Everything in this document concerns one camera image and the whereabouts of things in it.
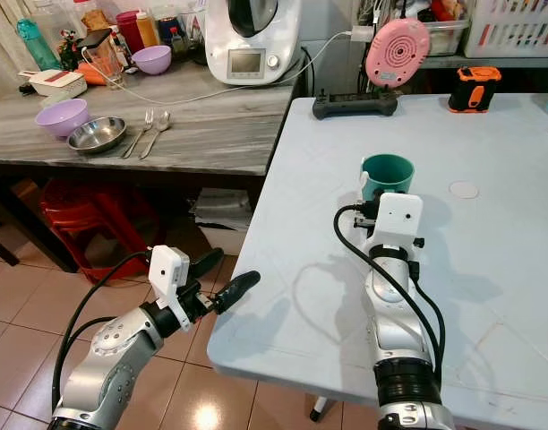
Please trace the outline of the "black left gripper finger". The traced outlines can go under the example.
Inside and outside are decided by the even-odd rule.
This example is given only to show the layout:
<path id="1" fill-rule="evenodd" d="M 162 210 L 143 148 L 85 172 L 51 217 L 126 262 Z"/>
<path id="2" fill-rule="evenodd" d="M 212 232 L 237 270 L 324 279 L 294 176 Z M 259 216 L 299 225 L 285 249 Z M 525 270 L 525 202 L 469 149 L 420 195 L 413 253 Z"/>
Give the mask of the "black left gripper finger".
<path id="1" fill-rule="evenodd" d="M 259 281 L 261 281 L 261 275 L 257 271 L 246 271 L 235 276 L 214 295 L 213 311 L 219 314 L 224 313 L 233 304 L 236 304 L 246 291 L 256 286 Z"/>
<path id="2" fill-rule="evenodd" d="M 206 274 L 212 273 L 217 269 L 225 253 L 221 247 L 212 247 L 208 253 L 191 261 L 191 280 L 203 278 Z"/>

